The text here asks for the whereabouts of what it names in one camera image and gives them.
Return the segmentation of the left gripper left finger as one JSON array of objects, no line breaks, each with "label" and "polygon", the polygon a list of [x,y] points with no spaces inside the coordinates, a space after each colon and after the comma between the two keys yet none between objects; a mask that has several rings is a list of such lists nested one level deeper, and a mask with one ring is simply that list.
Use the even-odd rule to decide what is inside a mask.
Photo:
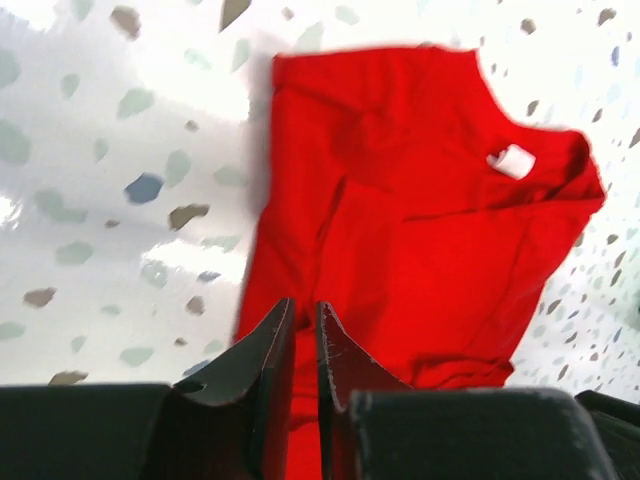
[{"label": "left gripper left finger", "polygon": [[5,479],[281,479],[295,307],[181,381],[5,387]]}]

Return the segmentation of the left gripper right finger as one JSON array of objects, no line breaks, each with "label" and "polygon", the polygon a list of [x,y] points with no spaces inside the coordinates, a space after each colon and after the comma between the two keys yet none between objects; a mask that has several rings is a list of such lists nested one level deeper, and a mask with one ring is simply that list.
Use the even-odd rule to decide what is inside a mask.
[{"label": "left gripper right finger", "polygon": [[635,479],[639,408],[591,390],[416,390],[316,308],[326,479]]}]

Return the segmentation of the red t-shirt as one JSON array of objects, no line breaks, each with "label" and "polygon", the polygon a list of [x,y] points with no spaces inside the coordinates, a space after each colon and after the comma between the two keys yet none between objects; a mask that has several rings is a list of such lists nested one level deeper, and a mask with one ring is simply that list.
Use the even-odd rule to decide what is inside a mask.
[{"label": "red t-shirt", "polygon": [[269,198],[237,333],[295,302],[286,475],[321,477],[315,308],[418,388],[500,387],[605,201],[590,144],[498,106],[475,50],[277,55]]}]

